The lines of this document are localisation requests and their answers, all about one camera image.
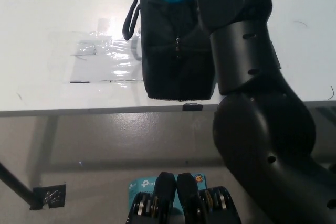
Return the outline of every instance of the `bag handle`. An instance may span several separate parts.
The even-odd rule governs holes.
[[[133,36],[135,25],[137,24],[137,20],[139,16],[139,10],[140,10],[140,5],[137,6],[137,4],[138,4],[138,0],[134,0],[126,16],[124,25],[122,27],[122,35],[124,36],[125,40],[129,40]]]

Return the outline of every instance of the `white tabletop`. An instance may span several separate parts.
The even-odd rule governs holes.
[[[181,110],[185,102],[149,99],[139,73],[126,81],[101,77],[70,84],[81,60],[72,56],[79,37],[99,32],[101,22],[110,20],[109,35],[120,40],[131,3],[0,0],[0,115]],[[308,106],[336,106],[334,0],[273,0],[273,5],[268,26],[286,80]],[[211,100],[196,103],[214,110],[221,99],[216,90]]]

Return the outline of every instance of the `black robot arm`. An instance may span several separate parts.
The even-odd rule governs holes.
[[[336,175],[310,156],[315,124],[274,58],[271,0],[197,1],[226,96],[213,125],[226,166],[274,223],[336,223]]]

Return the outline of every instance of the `plastic wrap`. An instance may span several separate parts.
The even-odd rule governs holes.
[[[125,41],[91,32],[77,43],[72,83],[142,81],[140,31]]]

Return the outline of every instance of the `black bag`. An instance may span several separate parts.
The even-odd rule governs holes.
[[[209,37],[198,24],[196,0],[137,3],[134,0],[126,17],[123,36],[132,37],[141,10],[142,75],[149,98],[210,99],[215,70]]]

